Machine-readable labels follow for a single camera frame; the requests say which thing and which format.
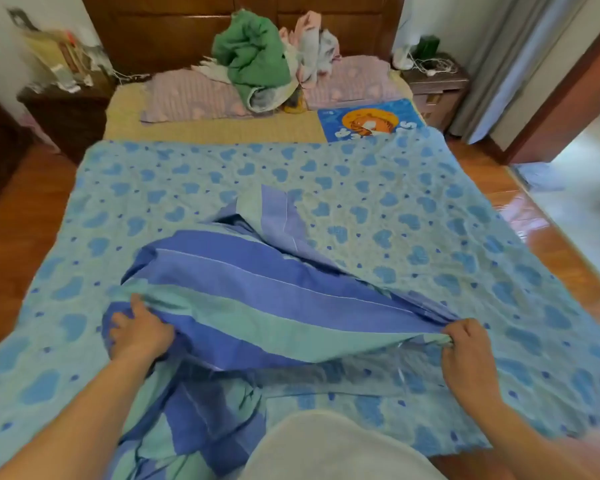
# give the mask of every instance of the gray curtain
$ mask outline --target gray curtain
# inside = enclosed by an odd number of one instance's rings
[[[471,92],[449,133],[471,144],[487,136],[565,21],[584,0],[502,0],[467,65]]]

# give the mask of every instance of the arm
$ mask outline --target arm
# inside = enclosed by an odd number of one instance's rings
[[[135,319],[114,314],[109,362],[59,416],[0,469],[0,480],[99,480],[113,457],[131,403],[173,327],[131,298]]]
[[[480,322],[461,320],[443,332],[454,341],[442,351],[445,382],[518,480],[594,480],[503,402],[491,342]]]

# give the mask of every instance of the person's right arm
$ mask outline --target person's right arm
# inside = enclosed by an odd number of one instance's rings
[[[443,333],[454,341],[442,350],[445,382],[518,480],[595,480],[504,403],[491,341],[480,322],[460,320]]]

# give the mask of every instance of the pillow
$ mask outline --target pillow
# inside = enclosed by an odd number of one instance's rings
[[[200,72],[179,69],[156,74],[146,83],[145,123],[251,118],[233,85]]]
[[[330,77],[304,89],[309,109],[328,109],[397,101],[404,96],[389,79],[391,67],[372,55],[354,55],[333,62]]]

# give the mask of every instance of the wooden door frame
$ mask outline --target wooden door frame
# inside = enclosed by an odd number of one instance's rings
[[[497,160],[550,162],[599,115],[600,34]]]

